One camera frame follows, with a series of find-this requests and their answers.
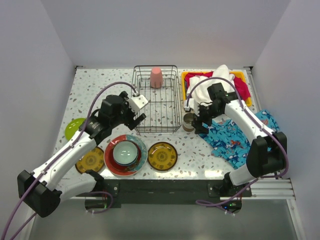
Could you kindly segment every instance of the yellow plate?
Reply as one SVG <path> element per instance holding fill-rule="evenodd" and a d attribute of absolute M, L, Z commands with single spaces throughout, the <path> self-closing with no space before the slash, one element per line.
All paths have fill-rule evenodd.
<path fill-rule="evenodd" d="M 167 171 L 173 168 L 177 160 L 177 150 L 167 142 L 157 142 L 148 151 L 148 162 L 158 171 Z"/>
<path fill-rule="evenodd" d="M 104 164 L 104 151 L 100 147 L 95 147 L 75 164 L 75 168 L 81 174 L 87 170 L 99 172 Z"/>
<path fill-rule="evenodd" d="M 182 95 L 183 100 L 187 100 L 187 90 L 185 88 L 185 77 L 188 73 L 208 73 L 208 71 L 201 72 L 201 71 L 184 71 L 181 74 L 182 78 Z M 244 83 L 246 83 L 246 78 L 243 72 L 241 71 L 231 71 L 231 74 L 234 74 L 237 78 L 240 78 Z M 252 105 L 251 97 L 248 97 L 247 100 L 245 100 L 245 104 L 250 107 Z"/>

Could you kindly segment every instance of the yellow tray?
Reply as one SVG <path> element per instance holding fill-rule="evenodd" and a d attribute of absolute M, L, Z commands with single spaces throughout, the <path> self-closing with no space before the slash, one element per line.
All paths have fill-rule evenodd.
<path fill-rule="evenodd" d="M 188 73 L 208 73 L 208 71 L 201 72 L 201 71 L 184 71 L 181 74 L 182 78 L 182 94 L 183 94 L 183 100 L 187 100 L 187 90 L 185 88 L 185 77 Z M 231 74 L 234 74 L 237 78 L 240 78 L 244 83 L 246 83 L 246 78 L 243 72 L 241 71 L 231 71 Z M 245 104 L 250 107 L 252 105 L 251 97 L 248 97 L 247 100 L 245 100 Z"/>

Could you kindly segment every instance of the pink cup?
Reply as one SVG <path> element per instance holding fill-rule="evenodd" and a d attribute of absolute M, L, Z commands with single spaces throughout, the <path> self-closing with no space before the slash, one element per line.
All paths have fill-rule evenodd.
<path fill-rule="evenodd" d="M 152 88 L 158 89 L 164 84 L 164 79 L 162 77 L 162 72 L 160 67 L 154 67 L 150 74 L 150 86 Z"/>

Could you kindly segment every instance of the cloth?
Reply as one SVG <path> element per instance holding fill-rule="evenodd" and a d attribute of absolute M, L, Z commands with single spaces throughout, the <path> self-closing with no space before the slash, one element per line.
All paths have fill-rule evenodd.
<path fill-rule="evenodd" d="M 212 77 L 220 77 L 229 80 L 234 85 L 234 78 L 235 75 L 229 73 L 229 69 L 226 65 L 219 66 L 212 74 Z M 207 79 L 207 76 L 193 76 L 189 78 L 189 88 L 186 91 L 187 95 L 190 94 L 191 89 L 195 87 L 197 83 L 199 83 L 202 80 Z M 232 86 L 230 86 L 229 83 L 223 81 L 223 80 L 217 80 L 217 79 L 211 79 L 208 81 L 203 82 L 202 84 L 198 85 L 195 90 L 192 92 L 192 98 L 201 105 L 207 106 L 210 104 L 211 99 L 208 93 L 208 87 L 210 87 L 212 84 L 221 83 L 224 90 L 227 93 L 231 93 L 234 91 Z"/>
<path fill-rule="evenodd" d="M 255 115 L 270 129 L 279 132 L 280 128 L 276 120 L 267 110 L 262 110 Z M 234 169 L 246 163 L 250 143 L 234 121 L 226 120 L 219 123 L 212 121 L 212 125 L 208 128 L 208 134 L 199 134 L 199 136 L 213 147 L 211 152 L 213 156 L 226 159 Z"/>
<path fill-rule="evenodd" d="M 251 97 L 247 84 L 240 77 L 235 77 L 233 81 L 236 90 L 244 101 Z"/>
<path fill-rule="evenodd" d="M 195 76 L 205 76 L 207 78 L 210 78 L 210 77 L 212 77 L 213 73 L 214 73 L 213 71 L 210 71 L 210 72 L 207 72 L 207 73 L 203 73 L 203 72 L 188 72 L 184 77 L 184 81 L 186 82 L 186 89 L 189 88 L 190 78 L 195 77 Z"/>
<path fill-rule="evenodd" d="M 248 86 L 245 82 L 242 81 L 241 78 L 235 77 L 234 74 L 230 74 L 229 69 L 226 65 L 219 66 L 214 72 L 189 72 L 185 78 L 184 78 L 184 84 L 185 89 L 187 89 L 186 94 L 189 95 L 191 89 L 200 81 L 210 78 L 210 77 L 220 77 L 225 78 L 232 82 L 236 88 L 236 90 L 239 92 L 240 97 L 245 101 L 248 98 L 251 97 Z M 233 92 L 234 89 L 225 81 L 223 80 L 208 80 L 201 85 L 199 85 L 192 93 L 192 97 L 195 99 L 195 101 L 200 104 L 202 103 L 209 103 L 211 102 L 211 99 L 208 94 L 207 88 L 211 86 L 212 84 L 222 83 L 222 86 L 224 90 L 226 90 L 227 93 Z"/>

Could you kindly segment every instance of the white towel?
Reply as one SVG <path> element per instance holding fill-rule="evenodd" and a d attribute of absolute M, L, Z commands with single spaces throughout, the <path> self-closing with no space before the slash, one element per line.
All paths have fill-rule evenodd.
<path fill-rule="evenodd" d="M 235 75 L 230 74 L 229 69 L 226 65 L 221 65 L 219 66 L 212 74 L 212 77 L 220 77 L 220 78 L 224 78 L 229 80 L 233 85 L 235 85 L 234 83 L 234 79 L 235 79 Z M 190 94 L 191 89 L 200 81 L 207 79 L 206 76 L 193 76 L 190 77 L 189 80 L 189 88 L 186 91 L 186 94 Z M 209 93 L 208 93 L 208 87 L 210 87 L 212 84 L 217 84 L 217 83 L 222 83 L 222 86 L 224 88 L 224 90 L 227 93 L 231 93 L 234 92 L 234 89 L 230 86 L 229 83 L 223 81 L 223 80 L 218 80 L 218 79 L 212 79 L 212 80 L 208 80 L 205 81 L 203 83 L 201 83 L 200 85 L 198 85 L 195 90 L 192 92 L 192 98 L 201 105 L 207 106 L 209 105 L 209 103 L 211 102 L 211 99 L 209 97 Z"/>

